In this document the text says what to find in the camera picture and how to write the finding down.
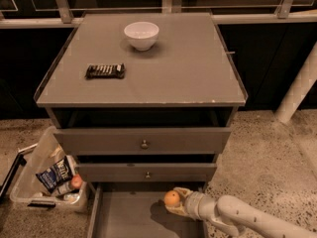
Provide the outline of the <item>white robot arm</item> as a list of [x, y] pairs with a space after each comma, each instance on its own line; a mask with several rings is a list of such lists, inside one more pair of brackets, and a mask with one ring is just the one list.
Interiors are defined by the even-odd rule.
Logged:
[[170, 213], [210, 223], [232, 237], [239, 237], [250, 228], [264, 238], [317, 238], [316, 232], [262, 212], [232, 195], [215, 199], [199, 191], [175, 187], [165, 194], [163, 201]]

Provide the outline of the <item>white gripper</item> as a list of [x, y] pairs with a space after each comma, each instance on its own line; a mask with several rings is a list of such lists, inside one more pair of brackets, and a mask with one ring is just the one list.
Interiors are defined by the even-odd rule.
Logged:
[[175, 187], [173, 189], [173, 197], [177, 201], [184, 201], [184, 207], [180, 206], [166, 206], [166, 210], [170, 213], [179, 216], [188, 216], [192, 219], [201, 220], [201, 214], [199, 213], [199, 207], [203, 199], [206, 198], [204, 193], [199, 191], [193, 191], [186, 187]]

